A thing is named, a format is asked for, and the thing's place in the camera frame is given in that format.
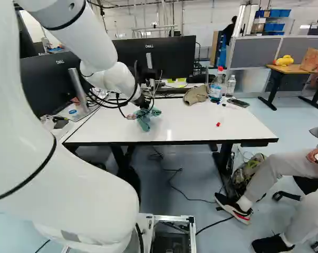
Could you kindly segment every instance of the white pants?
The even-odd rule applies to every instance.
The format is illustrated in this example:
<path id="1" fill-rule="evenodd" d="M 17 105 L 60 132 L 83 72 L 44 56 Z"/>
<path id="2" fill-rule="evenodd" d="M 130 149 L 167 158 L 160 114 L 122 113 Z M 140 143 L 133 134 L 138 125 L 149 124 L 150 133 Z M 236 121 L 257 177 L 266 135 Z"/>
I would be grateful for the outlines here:
<path id="1" fill-rule="evenodd" d="M 281 176 L 318 178 L 318 164 L 309 162 L 310 150 L 272 154 L 259 166 L 244 196 L 256 202 L 277 182 Z M 297 208 L 285 237 L 292 244 L 304 242 L 318 233 L 318 190 L 306 195 Z"/>

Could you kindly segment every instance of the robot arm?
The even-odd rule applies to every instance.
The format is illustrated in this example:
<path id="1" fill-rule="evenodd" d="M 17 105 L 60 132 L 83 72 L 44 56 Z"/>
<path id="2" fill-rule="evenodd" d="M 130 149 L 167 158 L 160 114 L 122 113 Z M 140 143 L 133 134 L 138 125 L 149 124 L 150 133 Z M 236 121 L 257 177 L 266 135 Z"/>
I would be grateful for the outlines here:
<path id="1" fill-rule="evenodd" d="M 132 96 L 134 77 L 125 64 L 117 62 L 115 47 L 86 0 L 17 2 L 82 60 L 80 71 L 89 83 Z M 139 86 L 131 101 L 147 106 Z"/>
<path id="2" fill-rule="evenodd" d="M 84 0 L 17 2 L 90 69 L 116 65 L 113 44 Z M 42 127 L 20 83 L 18 42 L 13 3 L 0 1 L 0 212 L 47 226 L 49 238 L 64 238 L 71 248 L 122 253 L 137 222 L 137 193 L 71 154 Z"/>

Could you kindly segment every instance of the floor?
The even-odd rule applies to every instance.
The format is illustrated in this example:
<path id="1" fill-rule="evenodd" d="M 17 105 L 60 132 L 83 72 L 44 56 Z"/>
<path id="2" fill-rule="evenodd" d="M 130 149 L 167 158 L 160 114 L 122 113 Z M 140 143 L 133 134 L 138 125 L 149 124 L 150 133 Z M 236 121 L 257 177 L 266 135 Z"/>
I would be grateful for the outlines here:
<path id="1" fill-rule="evenodd" d="M 318 110 L 296 97 L 274 100 L 277 111 L 272 111 L 258 99 L 242 99 L 251 104 L 248 108 L 278 137 L 277 143 L 263 148 L 241 148 L 246 158 L 252 153 L 270 155 L 275 152 L 313 149 L 318 140 L 308 129 L 318 126 Z M 223 211 L 216 211 L 216 204 L 188 201 L 180 193 L 170 188 L 167 180 L 173 172 L 164 169 L 179 169 L 172 183 L 189 198 L 213 201 L 214 192 L 221 188 L 221 182 L 207 145 L 182 145 L 155 147 L 164 155 L 163 159 L 153 156 L 154 149 L 140 147 L 133 156 L 133 166 L 142 181 L 141 212 L 155 215 L 193 215 L 197 230 L 228 217 Z M 86 160 L 104 161 L 113 173 L 116 164 L 106 148 L 82 148 L 79 150 Z M 236 154 L 235 166 L 243 161 Z M 209 228 L 197 236 L 197 249 L 201 253 L 251 252 L 252 240 L 272 236 L 282 232 L 295 211 L 296 202 L 282 200 L 274 203 L 273 192 L 282 189 L 300 193 L 291 177 L 282 178 L 268 193 L 266 198 L 254 206 L 252 224 L 246 226 L 232 219 Z M 40 236 L 29 222 L 0 214 L 0 253 L 33 253 L 45 238 Z M 60 253 L 62 247 L 55 242 L 47 244 L 40 253 Z M 297 246 L 293 252 L 312 252 L 309 243 Z"/>

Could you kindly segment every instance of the red shoe accent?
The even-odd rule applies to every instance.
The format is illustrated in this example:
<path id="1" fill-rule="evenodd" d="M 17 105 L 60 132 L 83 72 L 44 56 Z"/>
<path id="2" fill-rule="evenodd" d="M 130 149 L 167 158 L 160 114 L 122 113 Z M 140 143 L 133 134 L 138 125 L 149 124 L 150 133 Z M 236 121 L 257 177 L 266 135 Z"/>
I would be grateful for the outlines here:
<path id="1" fill-rule="evenodd" d="M 244 217 L 242 215 L 239 215 L 237 212 L 234 211 L 234 213 L 236 214 L 237 217 L 239 217 L 240 219 L 243 219 L 243 220 L 250 220 L 250 218 L 247 218 L 247 217 Z"/>

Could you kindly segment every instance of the dell monitor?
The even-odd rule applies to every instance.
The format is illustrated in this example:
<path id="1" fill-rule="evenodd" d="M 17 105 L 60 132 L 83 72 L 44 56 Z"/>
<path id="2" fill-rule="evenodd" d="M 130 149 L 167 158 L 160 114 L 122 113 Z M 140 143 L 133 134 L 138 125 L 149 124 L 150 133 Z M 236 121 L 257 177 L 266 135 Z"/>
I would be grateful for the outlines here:
<path id="1" fill-rule="evenodd" d="M 58 113 L 76 97 L 68 69 L 79 69 L 79 64 L 80 59 L 72 52 L 21 59 L 23 90 L 38 118 Z"/>
<path id="2" fill-rule="evenodd" d="M 193 74 L 196 36 L 115 40 L 118 61 L 128 67 L 147 69 L 146 53 L 151 53 L 152 68 L 161 78 L 189 77 Z"/>

